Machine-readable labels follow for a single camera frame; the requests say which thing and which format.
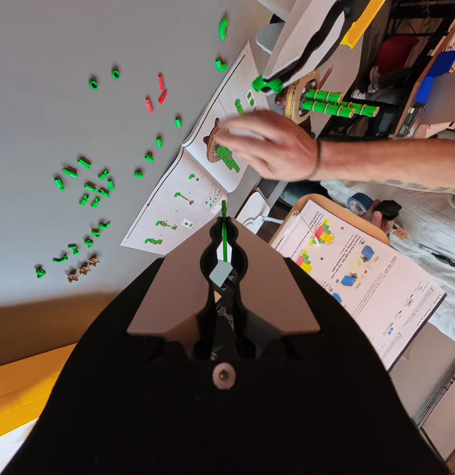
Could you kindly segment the lego bamboo plant model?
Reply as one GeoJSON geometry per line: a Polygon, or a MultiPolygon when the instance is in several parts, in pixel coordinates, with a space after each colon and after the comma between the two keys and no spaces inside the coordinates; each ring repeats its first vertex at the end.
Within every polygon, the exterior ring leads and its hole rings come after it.
{"type": "Polygon", "coordinates": [[[321,78],[318,70],[314,70],[286,88],[278,97],[282,100],[284,116],[300,124],[313,112],[340,118],[374,118],[379,114],[378,105],[347,101],[343,92],[322,90],[320,86],[326,78],[321,78]]]}

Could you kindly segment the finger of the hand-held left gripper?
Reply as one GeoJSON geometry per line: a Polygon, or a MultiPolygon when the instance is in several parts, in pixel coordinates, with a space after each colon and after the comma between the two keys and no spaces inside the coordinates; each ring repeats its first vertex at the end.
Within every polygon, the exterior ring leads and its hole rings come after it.
{"type": "Polygon", "coordinates": [[[264,69],[265,80],[279,77],[302,57],[335,3],[333,0],[299,0],[293,4],[264,69]]]}
{"type": "Polygon", "coordinates": [[[283,70],[283,81],[294,81],[304,66],[308,71],[316,69],[322,60],[335,49],[343,38],[351,21],[347,15],[327,15],[319,30],[308,41],[300,57],[283,70]]]}

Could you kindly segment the blue plastic bin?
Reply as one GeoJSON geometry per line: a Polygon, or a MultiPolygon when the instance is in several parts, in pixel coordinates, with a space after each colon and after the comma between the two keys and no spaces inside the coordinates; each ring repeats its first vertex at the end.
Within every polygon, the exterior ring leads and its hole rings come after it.
{"type": "Polygon", "coordinates": [[[436,77],[428,75],[423,79],[415,98],[416,102],[419,104],[426,104],[428,102],[435,79],[436,77]]]}
{"type": "Polygon", "coordinates": [[[426,74],[426,77],[436,78],[443,74],[449,73],[454,63],[455,50],[443,51],[433,62],[431,68],[426,74]]]}

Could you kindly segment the blue masking tape roll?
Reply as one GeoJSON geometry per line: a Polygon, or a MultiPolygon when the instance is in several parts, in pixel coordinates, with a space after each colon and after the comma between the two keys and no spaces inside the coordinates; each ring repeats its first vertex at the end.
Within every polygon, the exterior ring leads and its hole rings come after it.
{"type": "Polygon", "coordinates": [[[361,192],[355,193],[347,199],[347,207],[356,216],[364,215],[372,204],[373,199],[361,192]]]}

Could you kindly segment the green lego joint assembly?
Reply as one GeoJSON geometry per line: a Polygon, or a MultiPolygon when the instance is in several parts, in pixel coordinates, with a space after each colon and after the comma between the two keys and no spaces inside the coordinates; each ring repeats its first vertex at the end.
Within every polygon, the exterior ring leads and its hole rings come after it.
{"type": "Polygon", "coordinates": [[[252,88],[255,92],[269,93],[273,92],[279,94],[284,89],[284,84],[280,78],[276,78],[270,81],[266,81],[263,76],[258,76],[252,82],[252,88]]]}

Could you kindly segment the scattered small green lego pieces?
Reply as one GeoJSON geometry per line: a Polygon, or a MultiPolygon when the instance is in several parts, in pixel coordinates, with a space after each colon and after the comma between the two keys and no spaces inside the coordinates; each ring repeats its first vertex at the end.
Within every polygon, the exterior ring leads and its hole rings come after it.
{"type": "MultiPolygon", "coordinates": [[[[78,157],[77,159],[77,164],[80,167],[83,167],[84,169],[91,170],[92,169],[92,163],[88,161],[85,157],[78,157]]],[[[76,171],[76,168],[68,168],[68,167],[63,167],[61,169],[61,173],[65,175],[65,177],[70,177],[72,179],[78,179],[80,173],[76,171]]],[[[97,175],[97,178],[103,182],[102,186],[95,185],[95,182],[93,181],[86,181],[83,185],[84,192],[81,195],[78,204],[82,207],[89,206],[91,209],[95,210],[98,208],[99,204],[101,203],[101,198],[109,199],[111,197],[111,192],[115,190],[115,185],[113,182],[113,178],[111,175],[111,172],[108,169],[102,169],[102,171],[97,175]]],[[[63,181],[63,177],[61,175],[58,175],[54,178],[54,183],[60,189],[61,192],[66,191],[66,187],[63,181]]],[[[95,242],[95,239],[99,239],[101,237],[101,232],[111,226],[110,221],[100,221],[97,223],[97,227],[92,228],[90,231],[90,235],[85,237],[83,244],[90,250],[95,242]]],[[[80,251],[79,251],[79,245],[76,243],[70,243],[67,245],[67,250],[59,257],[53,258],[52,262],[55,264],[65,264],[69,261],[69,254],[68,252],[72,253],[73,256],[78,256],[80,251]]],[[[88,259],[80,266],[80,268],[84,265],[88,265],[87,261],[88,259]]],[[[79,269],[70,269],[69,274],[71,273],[78,273],[79,274],[79,269]]],[[[46,276],[46,270],[42,267],[42,265],[37,265],[35,267],[35,274],[37,279],[41,279],[44,276],[46,276]]]]}

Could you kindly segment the thin green lego rod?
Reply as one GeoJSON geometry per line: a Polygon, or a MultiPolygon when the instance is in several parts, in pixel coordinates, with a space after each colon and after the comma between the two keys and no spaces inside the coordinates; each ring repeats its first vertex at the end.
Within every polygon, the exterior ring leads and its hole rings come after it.
{"type": "Polygon", "coordinates": [[[222,213],[222,250],[223,250],[223,262],[228,263],[228,240],[227,240],[227,229],[226,229],[226,201],[223,199],[221,201],[221,213],[222,213]]]}

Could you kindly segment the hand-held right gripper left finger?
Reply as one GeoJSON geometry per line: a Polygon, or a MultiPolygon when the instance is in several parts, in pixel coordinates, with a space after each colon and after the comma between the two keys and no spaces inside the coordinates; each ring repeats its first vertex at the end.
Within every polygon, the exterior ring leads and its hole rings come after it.
{"type": "Polygon", "coordinates": [[[197,315],[208,300],[208,281],[200,269],[202,253],[212,242],[212,219],[169,252],[142,300],[127,332],[165,340],[198,340],[197,315]]]}

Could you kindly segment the red bag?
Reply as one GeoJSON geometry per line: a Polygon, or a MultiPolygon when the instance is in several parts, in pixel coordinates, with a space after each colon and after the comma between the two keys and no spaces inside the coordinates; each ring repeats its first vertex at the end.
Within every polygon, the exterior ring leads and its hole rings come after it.
{"type": "Polygon", "coordinates": [[[418,37],[413,35],[397,35],[385,40],[375,60],[379,75],[405,68],[410,52],[419,42],[418,37]]]}

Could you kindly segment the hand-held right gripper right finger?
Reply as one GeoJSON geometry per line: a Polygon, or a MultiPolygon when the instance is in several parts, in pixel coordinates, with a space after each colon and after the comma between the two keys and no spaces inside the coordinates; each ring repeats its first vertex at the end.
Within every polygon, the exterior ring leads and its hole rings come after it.
{"type": "Polygon", "coordinates": [[[283,256],[236,219],[236,244],[247,257],[240,279],[241,303],[247,311],[243,334],[256,346],[283,336],[318,333],[320,326],[283,256]]]}

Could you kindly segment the lego instruction booklet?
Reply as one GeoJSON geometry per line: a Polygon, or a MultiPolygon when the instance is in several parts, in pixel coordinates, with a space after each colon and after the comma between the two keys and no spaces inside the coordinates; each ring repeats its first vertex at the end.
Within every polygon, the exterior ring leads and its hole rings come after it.
{"type": "Polygon", "coordinates": [[[211,221],[240,184],[245,161],[217,142],[230,116],[269,109],[252,81],[259,75],[248,41],[128,230],[121,246],[166,255],[211,221]]]}

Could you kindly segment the row of green round bricks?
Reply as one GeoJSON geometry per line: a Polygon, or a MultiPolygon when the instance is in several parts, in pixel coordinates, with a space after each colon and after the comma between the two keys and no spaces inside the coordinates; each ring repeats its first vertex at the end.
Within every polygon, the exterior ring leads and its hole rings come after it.
{"type": "MultiPolygon", "coordinates": [[[[182,119],[181,119],[180,116],[175,117],[175,125],[176,125],[177,128],[182,128],[182,119]]],[[[157,149],[161,149],[163,147],[163,139],[162,139],[162,136],[160,134],[157,135],[156,140],[155,140],[155,144],[156,144],[157,149]]],[[[148,163],[153,163],[153,161],[154,161],[153,154],[150,151],[148,151],[144,155],[144,159],[148,163]]],[[[135,169],[133,175],[137,179],[141,179],[141,178],[144,177],[143,171],[140,168],[135,169]]]]}

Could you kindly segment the laminated instruction sheet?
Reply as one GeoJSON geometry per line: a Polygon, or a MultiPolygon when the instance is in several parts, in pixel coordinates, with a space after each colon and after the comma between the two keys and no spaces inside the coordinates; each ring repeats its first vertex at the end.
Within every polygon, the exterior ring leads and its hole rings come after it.
{"type": "Polygon", "coordinates": [[[270,244],[345,308],[387,370],[446,298],[418,264],[310,200],[270,244]]]}

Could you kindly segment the white stand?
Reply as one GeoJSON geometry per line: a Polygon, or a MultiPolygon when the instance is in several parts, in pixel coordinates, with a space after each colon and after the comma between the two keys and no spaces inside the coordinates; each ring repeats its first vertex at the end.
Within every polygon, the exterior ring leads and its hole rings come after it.
{"type": "Polygon", "coordinates": [[[239,211],[236,220],[252,233],[257,234],[265,222],[272,222],[281,225],[283,220],[269,217],[270,207],[263,198],[263,195],[256,191],[246,201],[239,211]]]}

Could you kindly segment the black rounded device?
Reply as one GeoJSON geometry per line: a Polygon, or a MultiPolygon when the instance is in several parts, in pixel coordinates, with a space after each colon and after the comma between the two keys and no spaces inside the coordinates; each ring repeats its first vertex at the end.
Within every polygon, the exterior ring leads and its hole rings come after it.
{"type": "Polygon", "coordinates": [[[402,206],[394,200],[382,200],[373,209],[373,212],[380,212],[383,220],[394,221],[402,206]]]}

